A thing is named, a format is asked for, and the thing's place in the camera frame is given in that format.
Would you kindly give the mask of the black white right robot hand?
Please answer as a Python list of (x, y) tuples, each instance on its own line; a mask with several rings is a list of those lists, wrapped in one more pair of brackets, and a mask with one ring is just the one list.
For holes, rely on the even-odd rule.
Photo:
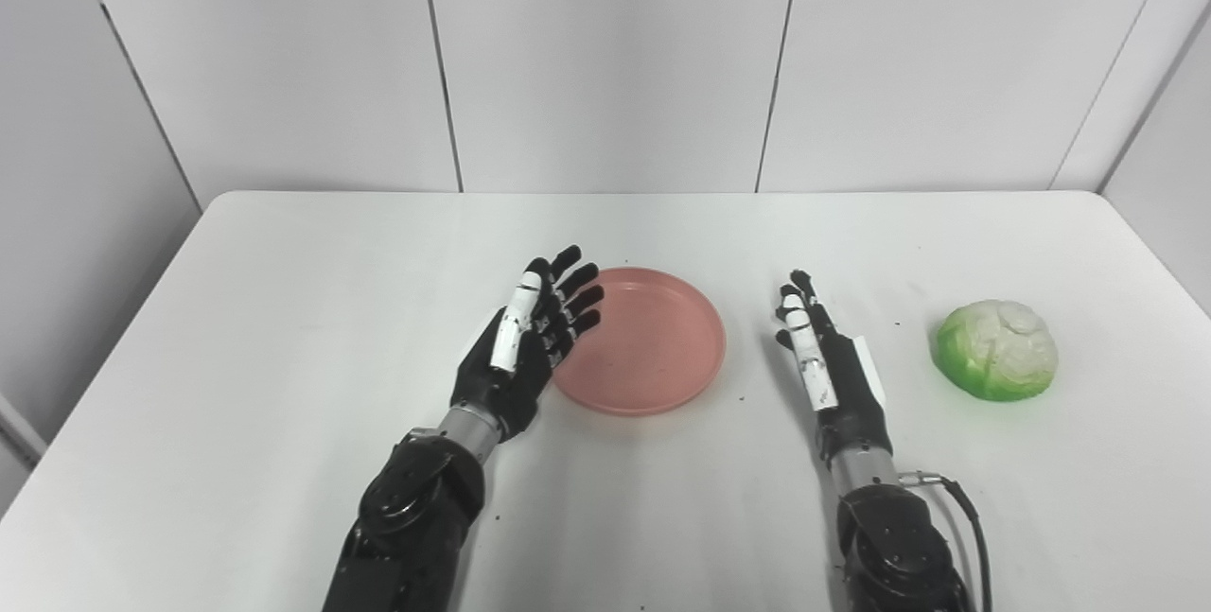
[(780, 288), (775, 315), (782, 324), (776, 341), (794, 358), (800, 384), (815, 414), (815, 444), (831, 464), (845, 448), (894, 451), (884, 396), (863, 338), (836, 328), (830, 310), (817, 298), (808, 271), (790, 271)]

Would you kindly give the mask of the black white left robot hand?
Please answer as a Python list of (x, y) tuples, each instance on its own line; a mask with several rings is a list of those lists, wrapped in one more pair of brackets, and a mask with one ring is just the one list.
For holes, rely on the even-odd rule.
[(553, 368), (601, 322), (603, 298), (599, 268), (578, 245), (534, 258), (463, 358), (450, 406), (492, 414), (505, 441), (520, 435), (536, 418)]

